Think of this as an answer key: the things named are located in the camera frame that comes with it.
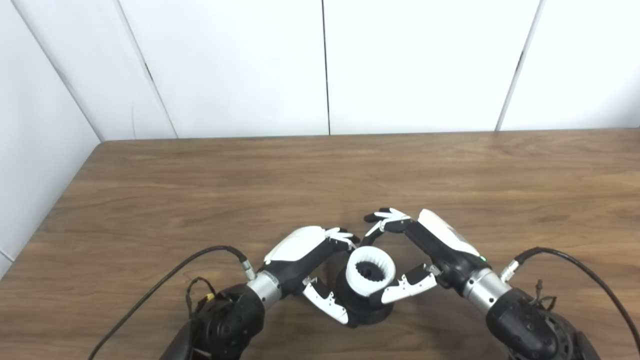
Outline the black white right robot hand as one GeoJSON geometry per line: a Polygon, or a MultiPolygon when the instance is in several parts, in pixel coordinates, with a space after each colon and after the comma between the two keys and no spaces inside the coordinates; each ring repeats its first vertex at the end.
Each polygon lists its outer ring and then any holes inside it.
{"type": "Polygon", "coordinates": [[[432,210],[421,210],[418,219],[395,208],[380,208],[363,217],[372,228],[361,246],[372,246],[384,233],[403,234],[430,259],[391,281],[369,296],[371,305],[388,305],[436,286],[452,289],[486,315],[512,290],[487,260],[462,235],[432,210]]]}

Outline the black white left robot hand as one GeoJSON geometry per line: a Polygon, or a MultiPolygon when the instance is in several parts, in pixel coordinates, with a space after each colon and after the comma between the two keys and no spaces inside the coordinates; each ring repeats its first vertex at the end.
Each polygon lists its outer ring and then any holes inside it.
{"type": "Polygon", "coordinates": [[[311,274],[335,253],[352,253],[361,240],[345,228],[311,225],[282,239],[265,257],[247,287],[266,312],[288,296],[305,296],[332,319],[355,329],[358,323],[342,301],[311,274]]]}

